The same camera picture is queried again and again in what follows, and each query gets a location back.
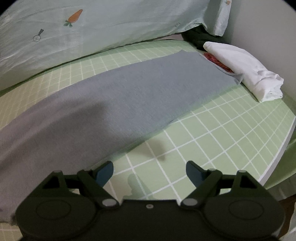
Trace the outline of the grey cloth garment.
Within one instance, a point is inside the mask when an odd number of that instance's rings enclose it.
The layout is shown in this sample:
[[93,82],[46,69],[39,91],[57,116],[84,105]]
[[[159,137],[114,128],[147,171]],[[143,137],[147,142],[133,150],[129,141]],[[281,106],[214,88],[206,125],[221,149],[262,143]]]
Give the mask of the grey cloth garment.
[[1,129],[1,221],[53,171],[76,174],[241,82],[198,52],[112,69],[57,91]]

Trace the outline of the green white grid mat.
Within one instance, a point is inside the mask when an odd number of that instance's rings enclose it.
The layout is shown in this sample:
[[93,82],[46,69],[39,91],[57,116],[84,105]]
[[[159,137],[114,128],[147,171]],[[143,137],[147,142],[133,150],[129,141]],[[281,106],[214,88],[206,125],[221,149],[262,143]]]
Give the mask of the green white grid mat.
[[[1,126],[76,82],[181,50],[193,52],[195,48],[176,40],[143,42],[53,68],[1,96]],[[260,103],[245,86],[238,85],[116,159],[114,175],[104,188],[117,200],[182,200],[194,189],[185,174],[189,160],[225,174],[246,170],[264,183],[292,135],[294,106],[288,95]]]

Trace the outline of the folded white garment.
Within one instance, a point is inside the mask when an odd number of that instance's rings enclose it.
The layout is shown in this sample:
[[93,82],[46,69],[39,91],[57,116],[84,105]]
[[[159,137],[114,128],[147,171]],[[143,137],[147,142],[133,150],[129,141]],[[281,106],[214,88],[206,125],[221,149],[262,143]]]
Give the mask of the folded white garment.
[[241,75],[243,84],[259,102],[281,99],[284,79],[269,71],[244,49],[229,44],[205,42],[204,49],[218,61]]

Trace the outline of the red item under white garment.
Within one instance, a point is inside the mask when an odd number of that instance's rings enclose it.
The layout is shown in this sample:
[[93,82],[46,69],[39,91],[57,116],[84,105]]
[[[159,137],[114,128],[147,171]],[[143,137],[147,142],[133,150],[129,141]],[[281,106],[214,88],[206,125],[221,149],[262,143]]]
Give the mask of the red item under white garment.
[[233,71],[229,67],[227,67],[222,62],[220,62],[214,55],[212,55],[212,54],[210,54],[208,52],[204,53],[203,55],[207,60],[209,60],[210,62],[216,64],[217,66],[219,66],[220,68],[222,68],[226,72],[233,73]]

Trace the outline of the light green carrot-print pillow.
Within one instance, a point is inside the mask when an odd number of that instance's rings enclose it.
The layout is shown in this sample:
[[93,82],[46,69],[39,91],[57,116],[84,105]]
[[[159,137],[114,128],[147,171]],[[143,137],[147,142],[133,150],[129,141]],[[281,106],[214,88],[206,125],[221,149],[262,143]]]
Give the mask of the light green carrot-print pillow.
[[97,52],[185,32],[222,36],[231,1],[1,1],[1,89]]

